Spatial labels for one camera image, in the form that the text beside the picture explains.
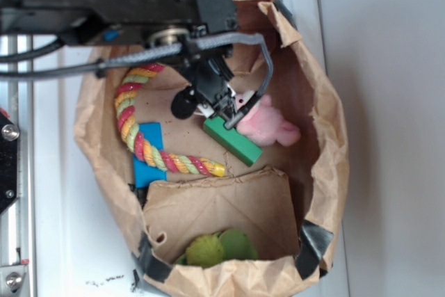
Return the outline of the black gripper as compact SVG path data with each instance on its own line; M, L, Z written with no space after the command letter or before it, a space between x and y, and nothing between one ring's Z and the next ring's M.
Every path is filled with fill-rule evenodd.
M247 115L247 101L233 98L228 85L234 74L224 57L231 51L232 47L217 47L172 57L170 66L189 82L172 101L171 111L176 118L187 119L194 112L205 118L219 115L224 127L232 129Z

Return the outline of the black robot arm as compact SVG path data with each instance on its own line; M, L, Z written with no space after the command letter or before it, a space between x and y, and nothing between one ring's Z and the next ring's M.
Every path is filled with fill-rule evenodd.
M138 45L139 56L64 67L44 72L2 72L24 81L165 61L187 80L172 103L180 119L200 104L222 117L226 128L245 115L229 90L232 73L224 59L246 39L237 31L234 0L1 0L2 35L51 35L54 40L32 51L2 56L2 63L32 61L62 47Z

